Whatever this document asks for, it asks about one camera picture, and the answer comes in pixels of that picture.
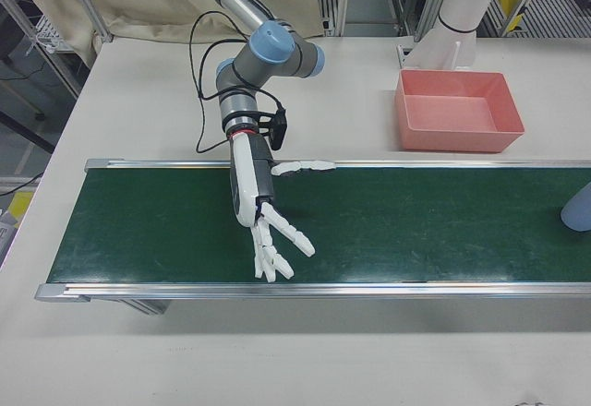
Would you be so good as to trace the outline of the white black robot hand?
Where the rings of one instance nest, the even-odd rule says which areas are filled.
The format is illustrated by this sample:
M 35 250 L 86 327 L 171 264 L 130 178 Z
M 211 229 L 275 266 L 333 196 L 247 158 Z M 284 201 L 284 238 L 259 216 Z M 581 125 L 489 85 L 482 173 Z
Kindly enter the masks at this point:
M 311 257 L 315 248 L 310 240 L 283 217 L 273 206 L 274 176 L 302 170 L 329 171 L 331 161 L 276 162 L 264 137 L 252 130 L 240 130 L 230 136 L 230 180 L 237 221 L 249 228 L 254 246 L 255 277 L 274 282 L 276 275 L 286 279 L 294 276 L 288 261 L 273 245 L 271 229 L 291 241 L 302 253 Z

